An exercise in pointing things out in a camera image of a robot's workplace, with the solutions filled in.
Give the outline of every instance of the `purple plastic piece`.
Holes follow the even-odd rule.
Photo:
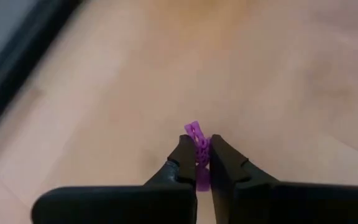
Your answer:
[[[187,135],[189,135],[197,146],[196,150],[196,184],[197,190],[209,190],[209,170],[206,166],[209,163],[209,142],[211,138],[206,139],[201,131],[200,124],[194,121],[185,125]]]

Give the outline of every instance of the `floor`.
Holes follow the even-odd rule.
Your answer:
[[[280,180],[358,185],[358,1],[84,3],[0,120],[0,223],[143,184],[196,119]]]

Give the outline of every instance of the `wooden floor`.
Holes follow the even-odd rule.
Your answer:
[[[280,180],[358,185],[358,1],[88,1],[0,120],[0,223],[143,184],[196,119]]]

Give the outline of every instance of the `light wooden floor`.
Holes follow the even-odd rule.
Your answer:
[[[195,119],[280,180],[358,185],[358,1],[84,4],[0,121],[0,223],[143,184]]]

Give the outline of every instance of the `purple object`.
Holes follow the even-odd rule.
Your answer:
[[[196,149],[196,184],[198,191],[209,190],[209,170],[206,166],[209,163],[209,142],[211,138],[206,139],[201,131],[200,124],[194,121],[185,125],[187,135],[195,142]]]

